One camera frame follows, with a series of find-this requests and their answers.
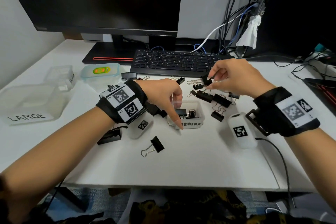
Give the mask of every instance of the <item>black keyboard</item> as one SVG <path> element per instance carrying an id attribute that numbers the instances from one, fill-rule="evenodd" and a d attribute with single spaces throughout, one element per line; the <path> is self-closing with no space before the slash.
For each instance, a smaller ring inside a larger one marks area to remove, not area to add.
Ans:
<path id="1" fill-rule="evenodd" d="M 131 66 L 131 72 L 199 78 L 209 72 L 217 60 L 230 58 L 234 57 L 201 52 L 137 50 Z"/>

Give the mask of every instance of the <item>black wristband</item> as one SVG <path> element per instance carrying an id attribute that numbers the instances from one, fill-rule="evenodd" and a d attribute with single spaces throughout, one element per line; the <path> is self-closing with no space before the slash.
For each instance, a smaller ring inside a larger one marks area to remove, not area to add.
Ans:
<path id="1" fill-rule="evenodd" d="M 132 80 L 128 80 L 124 84 L 128 86 L 135 94 L 133 97 L 129 98 L 128 100 L 130 101 L 130 100 L 134 100 L 135 98 L 137 98 L 139 102 L 142 105 L 144 105 L 147 100 L 147 96 L 144 93 L 144 91 L 141 89 L 141 87 Z M 125 123 L 125 121 L 122 119 L 122 117 L 118 113 L 119 109 L 116 109 L 120 107 L 119 106 L 116 108 L 113 107 L 106 97 L 101 97 L 99 102 L 96 104 L 96 106 L 99 107 L 102 111 L 104 111 L 115 123 L 117 124 Z"/>
<path id="2" fill-rule="evenodd" d="M 277 103 L 292 96 L 285 88 L 278 87 L 267 91 L 254 100 L 258 109 L 254 110 L 254 121 L 269 134 L 277 134 L 284 137 L 290 137 L 300 134 L 307 130 L 316 129 L 320 126 L 317 118 L 310 122 L 295 127 L 292 122 L 283 114 L 283 112 L 276 106 Z"/>

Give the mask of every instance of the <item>white tracking device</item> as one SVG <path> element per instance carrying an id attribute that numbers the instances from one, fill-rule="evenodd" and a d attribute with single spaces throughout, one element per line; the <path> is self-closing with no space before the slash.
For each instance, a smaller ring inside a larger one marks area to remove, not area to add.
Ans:
<path id="1" fill-rule="evenodd" d="M 229 117 L 227 123 L 232 131 L 235 140 L 243 149 L 252 149 L 256 147 L 257 141 L 254 130 L 250 128 L 245 113 L 236 113 Z"/>
<path id="2" fill-rule="evenodd" d="M 128 125 L 126 130 L 128 136 L 132 139 L 139 138 L 153 124 L 153 115 L 149 112 L 137 117 L 135 121 Z"/>

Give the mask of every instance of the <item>desk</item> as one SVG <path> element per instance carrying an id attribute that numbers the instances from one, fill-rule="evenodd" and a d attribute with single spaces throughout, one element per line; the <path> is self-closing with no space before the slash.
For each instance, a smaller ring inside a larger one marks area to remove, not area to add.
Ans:
<path id="1" fill-rule="evenodd" d="M 51 66 L 73 65 L 79 78 L 84 67 L 82 59 L 93 47 L 94 42 L 66 40 L 19 77 L 6 86 L 38 84 Z M 336 136 L 332 124 L 335 117 L 320 100 L 304 85 L 293 79 L 290 71 L 295 65 L 277 68 L 274 64 L 252 62 L 269 81 L 284 85 L 293 94 L 302 94 L 318 110 L 322 128 Z M 128 72 L 130 66 L 121 66 Z M 151 76 L 161 79 L 163 76 Z M 183 98 L 187 98 L 192 87 L 181 85 Z M 82 81 L 67 93 L 69 103 L 57 120 L 36 124 L 7 126 L 0 123 L 0 172 L 25 152 L 33 148 L 51 133 L 95 106 L 98 94 Z M 178 131 L 168 126 L 166 119 L 157 115 L 154 125 L 139 139 L 126 136 L 122 140 L 95 145 L 82 162 L 67 176 L 65 184 L 100 187 L 183 187 L 183 188 L 229 188 L 262 191 L 285 191 L 287 189 L 284 168 L 275 149 L 258 142 L 252 150 L 242 150 L 233 140 L 225 120 L 220 123 L 212 118 L 212 106 L 201 101 L 206 116 L 199 129 Z M 225 116 L 237 112 L 248 112 L 255 105 L 250 97 L 242 96 L 236 106 L 230 106 Z M 140 151 L 146 149 L 150 140 L 158 136 L 165 149 L 146 158 Z M 279 135 L 269 137 L 281 150 L 290 172 L 293 191 L 314 191 L 296 157 Z"/>

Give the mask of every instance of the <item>wrist strap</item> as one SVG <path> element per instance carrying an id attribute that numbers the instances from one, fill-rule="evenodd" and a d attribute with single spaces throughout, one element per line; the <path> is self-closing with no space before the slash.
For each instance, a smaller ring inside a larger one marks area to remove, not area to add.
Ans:
<path id="1" fill-rule="evenodd" d="M 254 103 L 258 109 L 252 110 L 246 117 L 266 136 L 279 133 L 290 137 L 320 126 L 313 115 L 313 108 L 283 87 L 267 91 Z"/>
<path id="2" fill-rule="evenodd" d="M 134 81 L 118 83 L 100 95 L 96 104 L 115 123 L 130 124 L 140 113 L 143 113 L 143 105 L 147 96 L 141 87 Z"/>

